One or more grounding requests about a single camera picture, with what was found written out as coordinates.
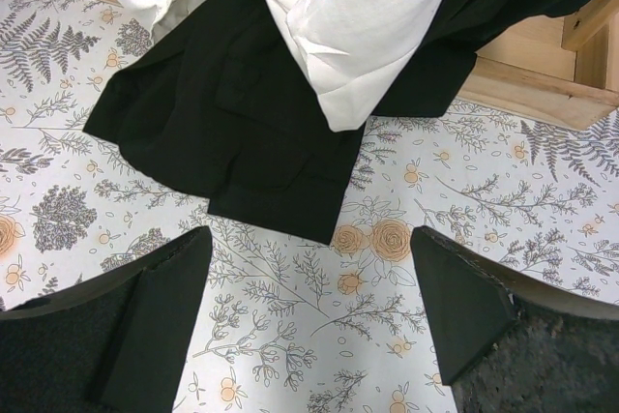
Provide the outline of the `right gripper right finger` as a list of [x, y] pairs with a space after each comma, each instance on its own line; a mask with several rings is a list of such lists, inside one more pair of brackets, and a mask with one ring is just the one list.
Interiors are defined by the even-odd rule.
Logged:
[[457, 411], [617, 411], [617, 306], [533, 279], [427, 226], [413, 230], [410, 246]]

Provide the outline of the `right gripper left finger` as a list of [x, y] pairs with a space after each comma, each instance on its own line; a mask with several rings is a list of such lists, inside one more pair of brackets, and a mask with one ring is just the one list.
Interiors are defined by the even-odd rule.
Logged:
[[4, 412], [169, 412], [206, 286], [201, 226], [1, 313]]

